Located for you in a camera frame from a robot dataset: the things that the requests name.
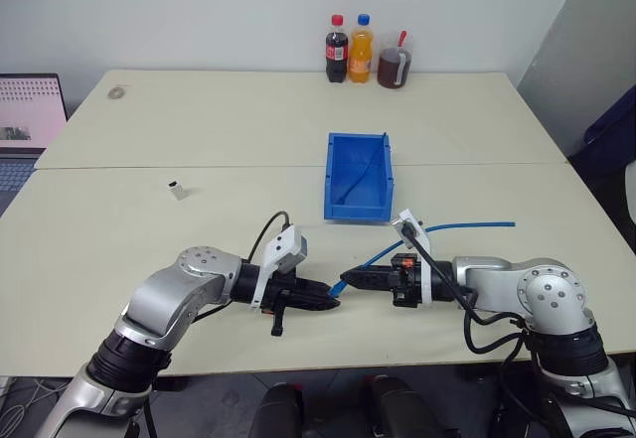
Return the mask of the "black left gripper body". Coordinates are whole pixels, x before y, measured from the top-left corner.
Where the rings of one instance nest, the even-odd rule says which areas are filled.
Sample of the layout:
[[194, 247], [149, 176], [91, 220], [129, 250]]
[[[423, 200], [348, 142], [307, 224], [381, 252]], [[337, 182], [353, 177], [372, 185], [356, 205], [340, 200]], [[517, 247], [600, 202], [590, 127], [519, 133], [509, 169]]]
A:
[[296, 270], [292, 269], [287, 273], [274, 272], [268, 280], [260, 309], [263, 314], [273, 316], [271, 334], [274, 337], [281, 337], [283, 334], [283, 318], [286, 308], [298, 307], [299, 295]]

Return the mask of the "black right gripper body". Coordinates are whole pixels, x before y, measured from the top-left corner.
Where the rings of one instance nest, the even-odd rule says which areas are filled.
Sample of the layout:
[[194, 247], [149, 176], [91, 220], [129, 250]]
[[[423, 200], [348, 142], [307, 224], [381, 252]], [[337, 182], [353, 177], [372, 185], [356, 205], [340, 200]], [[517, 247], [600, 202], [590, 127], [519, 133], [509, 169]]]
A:
[[416, 308], [421, 302], [421, 262], [416, 253], [398, 253], [391, 259], [390, 290], [393, 305]]

